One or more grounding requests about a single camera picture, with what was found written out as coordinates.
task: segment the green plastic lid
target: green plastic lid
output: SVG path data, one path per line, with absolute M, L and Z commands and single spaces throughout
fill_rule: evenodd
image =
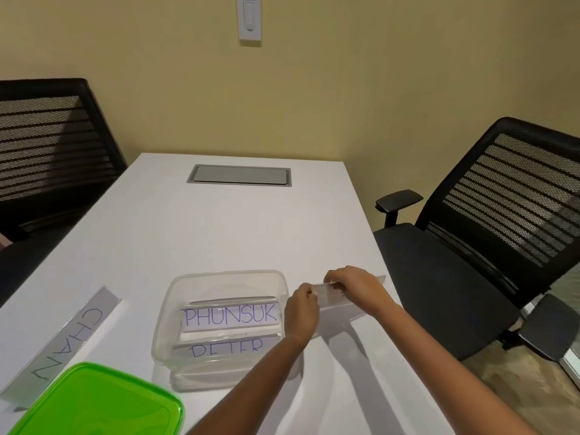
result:
M 166 390 L 94 363 L 63 373 L 9 435 L 174 435 L 183 404 Z

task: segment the mesh backrest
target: mesh backrest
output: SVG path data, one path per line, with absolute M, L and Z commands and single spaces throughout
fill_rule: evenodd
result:
M 15 201 L 28 202 L 29 216 L 17 211 L 15 221 L 26 233 L 78 219 L 89 201 L 83 198 L 77 205 L 62 207 L 53 201 L 50 210 L 36 211 L 42 209 L 38 207 L 42 194 L 63 197 L 68 189 L 96 189 L 122 172 L 118 151 L 113 153 L 116 162 L 111 160 L 110 133 L 103 130 L 104 121 L 86 83 L 83 86 L 79 81 L 70 80 L 72 88 L 67 88 L 67 80 L 55 80 L 64 87 L 62 95 L 54 91 L 50 80 L 31 81 L 32 93 L 24 81 L 14 81 L 13 89 L 11 82 L 2 83 L 7 99 L 0 98 L 0 209 L 3 202 L 10 203 L 10 209 L 18 206 Z M 18 98 L 19 90 L 23 98 Z M 35 207 L 30 206 L 34 197 Z
M 460 243 L 501 270 L 510 295 L 531 299 L 580 259 L 578 148 L 578 139 L 503 119 L 441 184 L 417 225 Z

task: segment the chair armrest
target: chair armrest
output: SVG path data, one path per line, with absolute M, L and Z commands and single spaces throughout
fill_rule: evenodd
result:
M 423 200 L 419 194 L 410 189 L 404 191 L 397 191 L 392 194 L 379 198 L 376 201 L 376 210 L 386 213 L 385 228 L 394 226 L 397 223 L 398 212 L 407 206 L 414 205 Z
M 558 361 L 574 342 L 580 316 L 554 295 L 544 296 L 518 334 L 524 344 L 543 358 Z

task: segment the forearm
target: forearm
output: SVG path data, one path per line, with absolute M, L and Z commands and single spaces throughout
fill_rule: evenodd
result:
M 285 337 L 187 435 L 255 434 L 303 349 Z
M 395 303 L 385 307 L 377 320 L 458 435 L 536 434 L 402 307 Z

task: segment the person's right arm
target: person's right arm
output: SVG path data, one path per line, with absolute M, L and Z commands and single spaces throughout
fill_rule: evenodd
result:
M 537 435 L 396 304 L 373 275 L 347 266 L 330 270 L 324 282 L 332 281 L 341 283 L 345 296 L 381 324 L 429 389 L 456 434 Z

